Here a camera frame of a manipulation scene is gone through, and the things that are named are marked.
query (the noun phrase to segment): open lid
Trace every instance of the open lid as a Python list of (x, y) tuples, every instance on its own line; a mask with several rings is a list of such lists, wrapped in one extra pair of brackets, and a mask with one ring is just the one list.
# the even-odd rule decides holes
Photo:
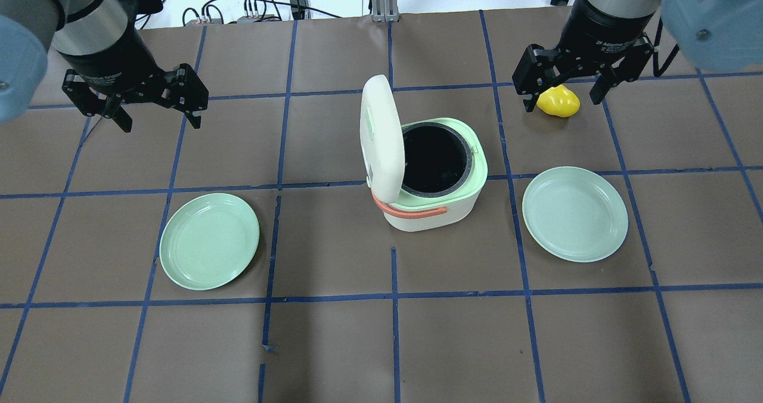
[(384, 75), (372, 77), (363, 87), (360, 148), (374, 196), (385, 204), (396, 202), (403, 186), (405, 148), (398, 108)]

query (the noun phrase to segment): power adapter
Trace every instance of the power adapter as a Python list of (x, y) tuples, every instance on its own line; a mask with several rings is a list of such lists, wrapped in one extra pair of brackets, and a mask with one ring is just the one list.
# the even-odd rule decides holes
[(308, 0), (289, 0), (291, 5), (291, 17), (294, 20), (304, 20), (305, 17), (309, 17), (308, 10), (305, 7), (308, 6)]

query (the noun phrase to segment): pale green plate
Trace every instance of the pale green plate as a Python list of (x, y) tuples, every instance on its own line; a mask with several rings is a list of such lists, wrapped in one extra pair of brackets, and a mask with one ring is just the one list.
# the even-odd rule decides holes
[(259, 242), (254, 210), (232, 194), (212, 193), (184, 204), (159, 242), (164, 272), (190, 290), (215, 289), (249, 265)]
[(618, 191), (586, 169), (549, 169), (527, 186), (522, 213), (532, 238), (571, 262), (611, 256), (628, 232), (628, 212)]

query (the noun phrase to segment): yellow object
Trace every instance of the yellow object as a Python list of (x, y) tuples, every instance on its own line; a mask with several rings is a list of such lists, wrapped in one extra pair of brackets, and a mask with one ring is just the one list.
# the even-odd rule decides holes
[(580, 99), (564, 85), (551, 87), (538, 98), (538, 107), (548, 115), (567, 118), (580, 110)]

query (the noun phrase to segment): black inner pot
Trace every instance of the black inner pot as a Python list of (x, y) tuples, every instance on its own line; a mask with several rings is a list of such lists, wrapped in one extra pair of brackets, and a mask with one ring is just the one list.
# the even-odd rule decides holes
[(469, 145), (454, 129), (418, 123), (403, 129), (403, 189), (415, 196), (439, 197), (463, 185), (472, 169)]

